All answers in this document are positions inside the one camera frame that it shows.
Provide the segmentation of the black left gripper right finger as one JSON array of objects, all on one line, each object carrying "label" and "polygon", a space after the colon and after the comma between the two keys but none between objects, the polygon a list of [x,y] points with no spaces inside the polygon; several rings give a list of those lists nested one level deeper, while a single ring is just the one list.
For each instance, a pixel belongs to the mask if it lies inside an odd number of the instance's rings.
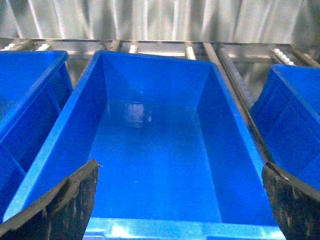
[{"label": "black left gripper right finger", "polygon": [[273,162],[262,170],[273,217],[287,240],[320,238],[320,192]]}]

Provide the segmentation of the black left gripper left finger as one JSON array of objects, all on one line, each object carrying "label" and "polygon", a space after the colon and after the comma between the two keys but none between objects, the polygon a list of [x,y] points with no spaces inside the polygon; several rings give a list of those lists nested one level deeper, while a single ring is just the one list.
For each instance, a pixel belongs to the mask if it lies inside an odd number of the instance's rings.
[{"label": "black left gripper left finger", "polygon": [[95,205],[100,165],[90,160],[0,225],[2,240],[81,240]]}]

